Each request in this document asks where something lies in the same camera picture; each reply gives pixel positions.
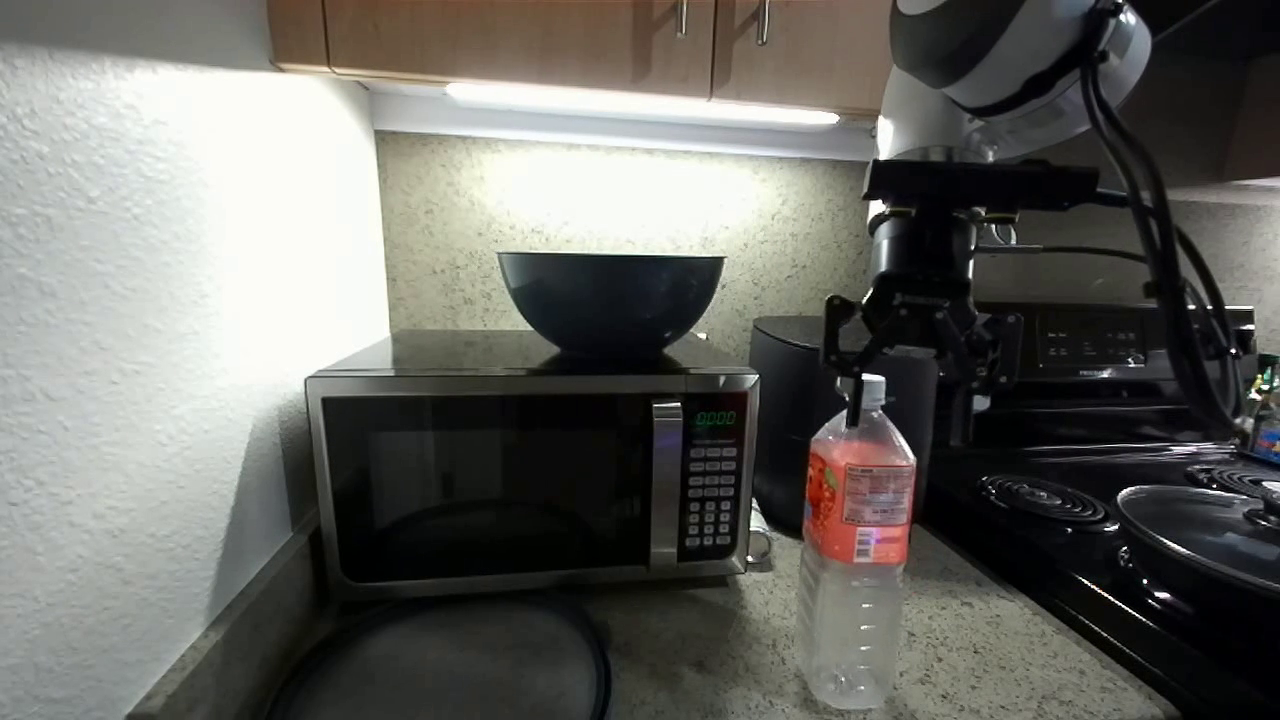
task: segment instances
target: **plastic water bottle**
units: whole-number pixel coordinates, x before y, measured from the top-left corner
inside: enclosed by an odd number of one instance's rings
[[[859,422],[807,444],[799,548],[799,673],[829,708],[882,708],[901,643],[917,456],[864,374]]]

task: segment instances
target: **stainless steel microwave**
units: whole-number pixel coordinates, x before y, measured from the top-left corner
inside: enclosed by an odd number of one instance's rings
[[[531,334],[396,334],[302,392],[344,597],[744,570],[760,387],[711,344],[578,365]]]

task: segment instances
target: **white wall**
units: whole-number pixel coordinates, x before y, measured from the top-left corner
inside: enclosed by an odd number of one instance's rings
[[[141,55],[0,46],[13,720],[123,716],[151,689],[309,503],[299,376],[388,330],[363,96]]]

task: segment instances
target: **stove burner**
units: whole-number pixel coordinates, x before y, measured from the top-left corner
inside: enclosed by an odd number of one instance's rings
[[[1102,523],[1108,503],[1045,475],[981,475],[991,503],[1057,523]]]

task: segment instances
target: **frying pan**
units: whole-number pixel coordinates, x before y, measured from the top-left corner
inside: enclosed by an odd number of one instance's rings
[[[1229,607],[1280,612],[1280,491],[1130,485],[1115,498],[1130,559],[1168,593]]]

